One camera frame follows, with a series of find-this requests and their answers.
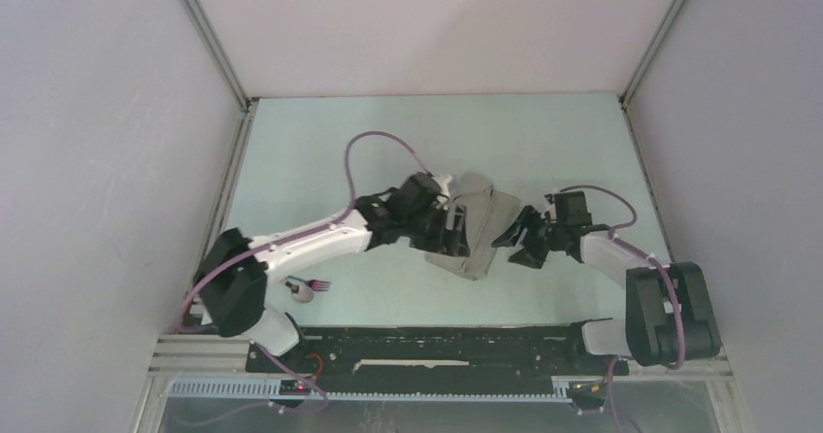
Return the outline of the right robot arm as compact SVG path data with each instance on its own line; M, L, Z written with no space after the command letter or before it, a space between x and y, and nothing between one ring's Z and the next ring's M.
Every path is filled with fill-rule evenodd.
M548 193L538 210L524 207L492 243L512 248L509 261L540 269L552 252L563 252L618 284L624 291L622 318L582 321L580 336L564 347L568 366L588 373L604 356L631 359L641 366L678 369L709 359L722 349L721 337L701 267L690 261L666 262L627 242L620 230L637 222L597 223L581 184Z

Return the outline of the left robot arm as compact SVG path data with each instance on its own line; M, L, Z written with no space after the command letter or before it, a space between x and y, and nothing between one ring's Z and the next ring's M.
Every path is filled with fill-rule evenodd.
M402 238L416 250L469 256L468 209L454 199L450 183L450 177L417 172L398 187L356 197L337 215L289 231L251 238L237 228L221 233L193 278L208 328L222 338L249 338L283 371L299 369L307 346L298 324L272 302L273 288L315 264Z

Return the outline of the grey cloth napkin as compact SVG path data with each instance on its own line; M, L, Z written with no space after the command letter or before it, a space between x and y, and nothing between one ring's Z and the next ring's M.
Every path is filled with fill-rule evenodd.
M427 252L425 260L460 278L476 281L488 275L496 249L492 243L514 222L521 200L499 190L492 180L479 173L462 175L453 190L455 203L466 208L468 257L452 257Z

